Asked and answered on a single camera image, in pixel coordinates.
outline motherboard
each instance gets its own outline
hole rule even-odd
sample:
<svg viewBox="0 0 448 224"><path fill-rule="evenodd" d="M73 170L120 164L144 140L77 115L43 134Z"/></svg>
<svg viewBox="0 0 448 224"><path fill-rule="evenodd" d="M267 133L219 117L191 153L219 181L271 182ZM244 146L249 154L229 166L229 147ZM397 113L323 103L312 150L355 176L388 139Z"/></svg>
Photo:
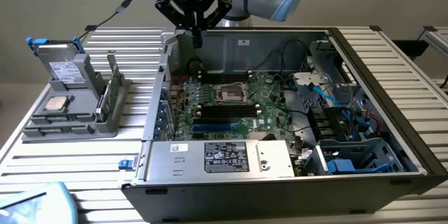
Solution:
<svg viewBox="0 0 448 224"><path fill-rule="evenodd" d="M172 89L176 96L175 140L293 141L285 99L277 97L275 75L256 73L245 81L208 83L188 77Z"/></svg>

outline blue tablet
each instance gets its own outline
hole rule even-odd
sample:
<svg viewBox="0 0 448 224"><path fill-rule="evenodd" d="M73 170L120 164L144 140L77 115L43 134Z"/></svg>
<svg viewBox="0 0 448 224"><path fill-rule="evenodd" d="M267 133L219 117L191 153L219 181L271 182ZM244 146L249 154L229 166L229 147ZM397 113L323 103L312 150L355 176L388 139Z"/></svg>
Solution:
<svg viewBox="0 0 448 224"><path fill-rule="evenodd" d="M43 187L0 200L0 223L76 224L76 205L64 183L48 183Z"/></svg>

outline white wall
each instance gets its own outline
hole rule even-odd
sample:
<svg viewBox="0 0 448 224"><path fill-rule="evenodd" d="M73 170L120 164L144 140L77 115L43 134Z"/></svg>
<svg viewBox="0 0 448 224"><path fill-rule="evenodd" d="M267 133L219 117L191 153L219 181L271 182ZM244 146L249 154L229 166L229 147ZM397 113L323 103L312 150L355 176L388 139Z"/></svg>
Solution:
<svg viewBox="0 0 448 224"><path fill-rule="evenodd" d="M87 24L111 15L123 0L0 0L0 82L45 82L48 75L27 50L27 36L71 38ZM135 0L109 26L171 25L153 8L155 0ZM255 25L272 25L255 19ZM412 39L424 25L448 26L445 0L303 0L295 16L280 25L380 25L392 38ZM443 78L448 60L429 55L424 70Z"/></svg>

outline warning label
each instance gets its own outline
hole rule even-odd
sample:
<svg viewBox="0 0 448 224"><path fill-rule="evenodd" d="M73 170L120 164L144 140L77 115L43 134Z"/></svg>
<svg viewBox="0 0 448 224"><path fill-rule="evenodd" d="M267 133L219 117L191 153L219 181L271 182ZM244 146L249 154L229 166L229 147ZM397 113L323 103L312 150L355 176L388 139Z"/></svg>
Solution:
<svg viewBox="0 0 448 224"><path fill-rule="evenodd" d="M51 62L57 78L65 84L84 83L84 78L73 62Z"/></svg>
<svg viewBox="0 0 448 224"><path fill-rule="evenodd" d="M204 170L207 173L249 171L245 142L204 143Z"/></svg>

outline sticker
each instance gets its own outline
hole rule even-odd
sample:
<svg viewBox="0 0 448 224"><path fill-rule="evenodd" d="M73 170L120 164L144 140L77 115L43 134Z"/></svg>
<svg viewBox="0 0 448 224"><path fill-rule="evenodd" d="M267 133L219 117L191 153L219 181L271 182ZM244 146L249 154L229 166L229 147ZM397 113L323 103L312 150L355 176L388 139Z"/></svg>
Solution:
<svg viewBox="0 0 448 224"><path fill-rule="evenodd" d="M188 151L188 144L171 145L171 152L187 152L187 151Z"/></svg>
<svg viewBox="0 0 448 224"><path fill-rule="evenodd" d="M49 66L53 69L57 78L65 84L84 83L83 75L73 62L51 62Z"/></svg>
<svg viewBox="0 0 448 224"><path fill-rule="evenodd" d="M239 39L237 43L239 43L239 46L249 46L251 45L251 40L248 40L248 39Z"/></svg>
<svg viewBox="0 0 448 224"><path fill-rule="evenodd" d="M204 170L207 173L248 172L245 142L204 143Z"/></svg>

